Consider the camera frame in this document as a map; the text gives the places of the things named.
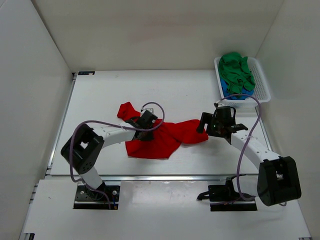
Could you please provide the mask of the red t shirt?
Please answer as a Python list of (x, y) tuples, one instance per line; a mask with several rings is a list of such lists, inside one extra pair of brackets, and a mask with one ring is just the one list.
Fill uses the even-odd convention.
[(197, 132), (199, 124), (198, 119), (178, 123), (164, 122), (152, 132), (152, 140), (125, 142), (127, 155), (140, 159), (167, 159), (181, 144), (194, 145), (209, 139), (206, 132)]

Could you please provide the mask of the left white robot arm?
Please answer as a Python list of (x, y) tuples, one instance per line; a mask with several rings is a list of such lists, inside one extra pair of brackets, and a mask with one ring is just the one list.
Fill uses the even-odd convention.
[(60, 154), (88, 185), (87, 193), (93, 199), (99, 199), (104, 195), (106, 186), (95, 168), (101, 150), (122, 142), (153, 140), (151, 129), (156, 120), (158, 117), (151, 111), (143, 110), (140, 116), (131, 117), (119, 125), (92, 128), (85, 123), (64, 144)]

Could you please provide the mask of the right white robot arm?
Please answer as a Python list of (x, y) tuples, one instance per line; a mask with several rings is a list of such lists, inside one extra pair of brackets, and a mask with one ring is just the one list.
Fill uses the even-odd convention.
[(257, 176), (241, 174), (238, 163), (235, 176), (225, 181), (224, 195), (229, 200), (259, 198), (264, 205), (273, 206), (302, 196), (295, 160), (268, 149), (244, 124), (236, 123), (234, 107), (220, 106), (214, 113), (203, 112), (196, 131), (225, 139), (240, 151), (240, 158), (247, 157), (258, 171)]

